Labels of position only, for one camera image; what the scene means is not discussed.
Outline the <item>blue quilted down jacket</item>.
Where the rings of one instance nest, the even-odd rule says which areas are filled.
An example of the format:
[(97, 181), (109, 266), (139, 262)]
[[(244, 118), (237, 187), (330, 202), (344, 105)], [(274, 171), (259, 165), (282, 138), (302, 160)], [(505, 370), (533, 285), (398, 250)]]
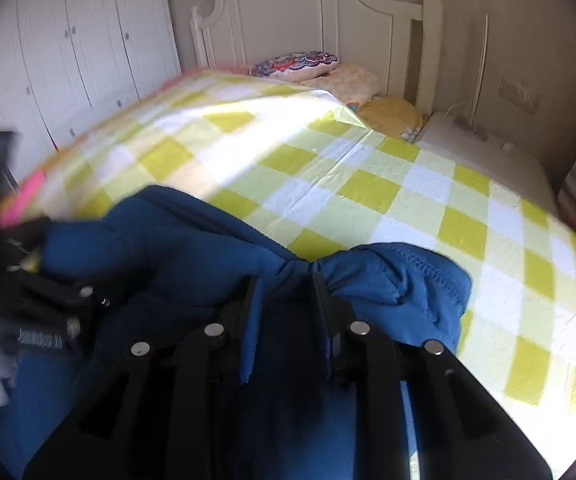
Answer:
[(0, 408), (0, 460), (18, 479), (47, 439), (128, 354), (221, 311), (245, 278), (263, 286), (243, 356), (254, 479), (350, 479), (354, 393), (324, 370), (314, 274), (391, 339), (455, 348), (471, 278), (452, 260), (375, 243), (306, 261), (247, 223), (172, 188), (149, 186), (97, 221), (55, 222), (41, 272), (102, 286), (109, 306), (92, 354), (21, 360)]

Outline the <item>white wardrobe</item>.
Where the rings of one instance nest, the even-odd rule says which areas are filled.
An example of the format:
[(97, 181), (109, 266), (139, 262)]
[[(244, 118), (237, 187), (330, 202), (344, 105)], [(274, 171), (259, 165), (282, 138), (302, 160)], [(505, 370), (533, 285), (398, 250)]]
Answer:
[(169, 0), (0, 0), (0, 130), (21, 182), (181, 73)]

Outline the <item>yellow checked bed sheet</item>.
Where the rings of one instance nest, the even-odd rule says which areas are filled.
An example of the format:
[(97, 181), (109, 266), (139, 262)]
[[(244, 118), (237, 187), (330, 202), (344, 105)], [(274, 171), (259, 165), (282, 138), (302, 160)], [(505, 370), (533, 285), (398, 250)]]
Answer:
[(556, 478), (576, 462), (576, 233), (489, 177), (371, 129), (329, 93), (206, 70), (38, 167), (7, 219), (87, 219), (161, 184), (306, 259), (370, 242), (472, 276), (458, 354)]

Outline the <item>white bedside table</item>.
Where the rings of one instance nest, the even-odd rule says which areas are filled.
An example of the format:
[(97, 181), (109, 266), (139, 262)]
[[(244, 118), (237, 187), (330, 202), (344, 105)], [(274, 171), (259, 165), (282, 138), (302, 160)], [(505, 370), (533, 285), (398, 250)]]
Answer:
[(557, 217), (558, 206), (545, 169), (533, 155), (516, 145), (463, 128), (444, 113), (431, 116), (415, 143), (490, 177)]

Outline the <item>yellow pillow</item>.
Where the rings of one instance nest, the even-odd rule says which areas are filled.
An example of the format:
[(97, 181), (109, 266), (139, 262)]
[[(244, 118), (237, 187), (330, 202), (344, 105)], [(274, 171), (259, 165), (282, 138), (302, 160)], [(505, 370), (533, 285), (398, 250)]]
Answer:
[(405, 141), (414, 140), (425, 125), (413, 104), (395, 96), (374, 98), (363, 105), (357, 115), (371, 129)]

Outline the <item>colourful patterned pillow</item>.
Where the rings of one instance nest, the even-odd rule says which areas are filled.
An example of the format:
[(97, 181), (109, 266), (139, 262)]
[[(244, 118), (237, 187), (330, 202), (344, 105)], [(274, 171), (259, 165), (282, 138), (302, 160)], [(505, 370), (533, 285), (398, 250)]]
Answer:
[(326, 51), (293, 52), (252, 65), (249, 75), (297, 84), (327, 74), (338, 65), (339, 58)]

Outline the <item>white wooden headboard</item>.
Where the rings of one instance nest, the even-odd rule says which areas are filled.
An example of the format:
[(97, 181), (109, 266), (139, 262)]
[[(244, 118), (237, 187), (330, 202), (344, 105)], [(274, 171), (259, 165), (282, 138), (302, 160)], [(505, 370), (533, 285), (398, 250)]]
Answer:
[(443, 0), (214, 0), (192, 9), (201, 67), (253, 65), (279, 54), (327, 51), (375, 74), (387, 96), (432, 113), (440, 69)]

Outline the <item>wall socket plate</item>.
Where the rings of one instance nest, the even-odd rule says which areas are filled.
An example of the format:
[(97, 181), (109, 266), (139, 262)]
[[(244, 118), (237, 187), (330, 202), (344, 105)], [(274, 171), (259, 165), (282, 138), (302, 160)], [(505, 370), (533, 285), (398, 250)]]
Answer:
[(521, 108), (525, 113), (531, 115), (536, 114), (539, 104), (539, 96), (522, 86), (522, 84), (515, 84), (506, 79), (501, 79), (498, 94), (501, 99)]

